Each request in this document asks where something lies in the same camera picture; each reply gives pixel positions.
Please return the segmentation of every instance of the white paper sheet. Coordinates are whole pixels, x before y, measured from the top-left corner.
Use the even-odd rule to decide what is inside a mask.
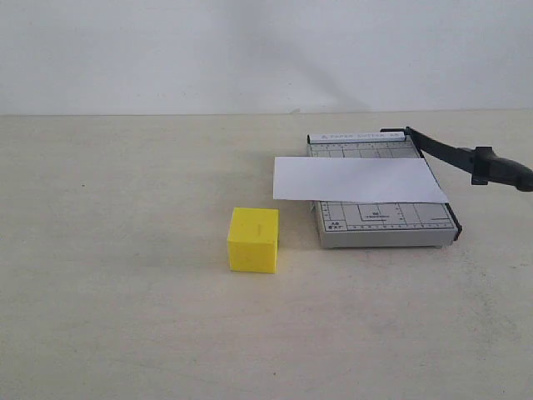
[[[276,157],[274,198],[448,203],[423,158]]]

